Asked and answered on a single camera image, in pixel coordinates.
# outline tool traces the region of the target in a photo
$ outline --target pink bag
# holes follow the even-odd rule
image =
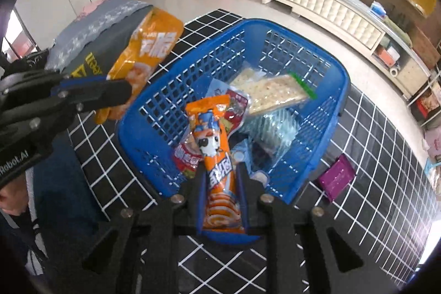
[[[441,155],[441,127],[427,130],[424,138],[430,146],[427,151],[429,156],[435,158],[435,156]]]

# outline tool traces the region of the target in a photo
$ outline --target white floor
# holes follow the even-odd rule
[[[346,67],[352,83],[363,91],[377,107],[397,127],[408,142],[420,164],[427,158],[422,148],[423,132],[413,119],[398,90],[380,72],[355,50],[339,39],[303,18],[290,14],[290,8],[270,2],[263,5],[261,0],[140,0],[162,8],[183,22],[218,8],[239,14],[246,18],[272,20],[321,46]]]

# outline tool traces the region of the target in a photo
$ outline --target purple snack package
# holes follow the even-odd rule
[[[344,154],[341,154],[336,162],[318,178],[318,182],[332,202],[355,176],[356,173],[351,163]]]

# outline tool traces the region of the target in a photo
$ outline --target grid pattern tablecloth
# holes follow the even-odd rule
[[[240,19],[219,9],[186,24],[181,39],[150,81],[157,80],[189,50]],[[108,218],[126,206],[148,210],[160,200],[144,177],[131,167],[114,131],[114,122],[95,125],[93,114],[78,116],[69,131],[91,190]],[[330,204],[313,180],[341,153],[349,158],[357,176]],[[402,286],[422,255],[437,203],[422,167],[401,134],[354,86],[328,149],[310,179],[293,206],[299,210],[310,210],[316,205],[325,207],[337,225],[358,241],[392,281]],[[301,243],[298,248],[302,258]],[[307,292],[309,283],[303,259],[299,266]],[[237,251],[202,244],[191,237],[180,238],[182,294],[262,292],[265,270],[264,240],[250,249]]]

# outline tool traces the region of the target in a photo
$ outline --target gray cloth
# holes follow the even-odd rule
[[[70,23],[49,51],[46,69],[62,71],[103,31],[149,4],[133,0],[106,0],[86,17]]]

